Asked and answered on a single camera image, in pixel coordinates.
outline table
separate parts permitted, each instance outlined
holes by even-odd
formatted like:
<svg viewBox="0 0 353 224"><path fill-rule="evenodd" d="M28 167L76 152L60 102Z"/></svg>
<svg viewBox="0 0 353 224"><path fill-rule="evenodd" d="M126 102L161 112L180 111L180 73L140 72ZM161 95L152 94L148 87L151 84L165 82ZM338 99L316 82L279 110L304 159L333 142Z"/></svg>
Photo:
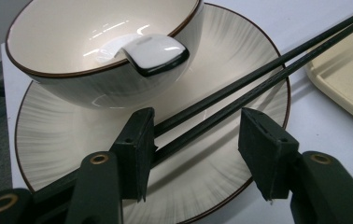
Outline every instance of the table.
<svg viewBox="0 0 353 224"><path fill-rule="evenodd" d="M208 0L229 8L257 23L272 38L281 53L293 49L338 21L353 14L353 0L233 1ZM31 79L18 70L5 54L2 62L7 101L13 188L26 188L16 161L15 125ZM299 151L328 153L353 176L353 117L320 92L304 69L290 77L291 109L287 131L300 142ZM230 203L198 223L293 223L289 200L266 202L251 184Z"/></svg>

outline brass screw hole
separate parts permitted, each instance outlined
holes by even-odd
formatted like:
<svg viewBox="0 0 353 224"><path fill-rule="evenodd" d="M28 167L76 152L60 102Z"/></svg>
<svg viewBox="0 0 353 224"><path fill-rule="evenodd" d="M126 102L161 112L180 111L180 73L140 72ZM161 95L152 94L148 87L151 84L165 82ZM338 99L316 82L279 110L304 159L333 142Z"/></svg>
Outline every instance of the brass screw hole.
<svg viewBox="0 0 353 224"><path fill-rule="evenodd" d="M109 157L105 154L95 155L90 159L90 162L94 165L98 165L109 160Z"/></svg>
<svg viewBox="0 0 353 224"><path fill-rule="evenodd" d="M0 212L8 210L11 206L13 206L19 197L16 194L5 194L0 197Z"/></svg>
<svg viewBox="0 0 353 224"><path fill-rule="evenodd" d="M329 157L322 155L322 154L313 154L313 155L311 155L310 158L312 161L316 161L316 162L324 164L324 165L328 165L328 164L332 163L332 161Z"/></svg>

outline tableware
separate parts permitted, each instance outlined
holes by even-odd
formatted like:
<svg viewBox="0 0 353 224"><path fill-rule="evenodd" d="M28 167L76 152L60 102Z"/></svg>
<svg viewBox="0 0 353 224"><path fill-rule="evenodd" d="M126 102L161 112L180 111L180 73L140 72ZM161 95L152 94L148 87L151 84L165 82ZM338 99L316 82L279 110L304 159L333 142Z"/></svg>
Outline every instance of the tableware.
<svg viewBox="0 0 353 224"><path fill-rule="evenodd" d="M160 95L189 67L199 47L203 0L34 0L12 23L7 56L46 90L75 105L115 108ZM185 46L185 66L142 77L120 47L142 35Z"/></svg>
<svg viewBox="0 0 353 224"><path fill-rule="evenodd" d="M353 115L353 35L306 66L309 79Z"/></svg>
<svg viewBox="0 0 353 224"><path fill-rule="evenodd" d="M209 4L205 5L200 43L186 75L163 95L140 106L155 108L155 123L278 57L275 46L259 27L228 9ZM156 145L166 145L272 74L158 137ZM285 126L288 82L276 85L249 106ZM108 150L125 121L140 107L91 110L69 104L33 83L16 127L16 150L27 184L39 190L77 169L87 154ZM193 221L242 191L250 183L250 173L237 151L238 127L239 114L235 113L152 169L147 201L124 201L124 221Z"/></svg>

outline chopstick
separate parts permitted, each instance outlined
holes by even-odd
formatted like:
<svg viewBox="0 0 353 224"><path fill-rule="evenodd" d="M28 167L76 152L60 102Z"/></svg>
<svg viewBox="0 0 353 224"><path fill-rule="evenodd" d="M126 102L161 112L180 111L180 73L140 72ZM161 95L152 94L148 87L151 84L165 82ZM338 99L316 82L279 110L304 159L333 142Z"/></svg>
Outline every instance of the chopstick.
<svg viewBox="0 0 353 224"><path fill-rule="evenodd" d="M353 23L353 16L336 24L329 30L323 32L320 35L317 35L316 37L313 37L312 39L303 43L301 46L290 50L284 55L274 59L273 61L267 63L266 65L260 67L259 69L249 73L248 75L241 77L240 79L236 80L235 82L228 85L227 87L207 96L200 102L197 102L196 104L191 105L188 108L180 111L179 113L175 114L171 118L160 122L155 126L154 137L156 138L164 133L167 133L168 131L175 128L177 125L185 122L186 120L192 118L193 116L197 115L201 111L209 108L211 105L214 105L220 100L233 94L234 92L241 90L246 85L250 84L256 79L266 75L267 73L276 69L279 66L283 66L283 64L286 63L287 61L295 58L296 56L302 54L308 49L313 48L315 45L321 43L325 39L328 39L332 35L337 34L341 30L345 29L347 26L351 25L352 23Z"/></svg>
<svg viewBox="0 0 353 224"><path fill-rule="evenodd" d="M248 91L246 94L236 99L232 103L226 105L220 111L218 111L208 119L202 121L198 125L194 126L187 132L180 135L172 142L160 148L155 152L151 167L153 168L162 161L165 161L167 158L171 157L173 154L175 154L184 146L186 146L188 143L192 142L203 133L215 127L217 124L228 118L231 114L235 113L264 92L270 90L278 82L284 80L286 77L288 77L289 75L303 67L305 64L315 59L318 55L330 49L332 46L334 46L347 36L351 35L352 33L353 23L347 26L344 30L340 31L340 33L338 33L337 35L334 35L333 37L322 43L320 46L311 50L309 53L304 55L302 58L298 59L296 62L292 63L291 65L279 71L272 77L269 77L267 80L263 81L262 84L260 84L259 86L255 87L251 91Z"/></svg>

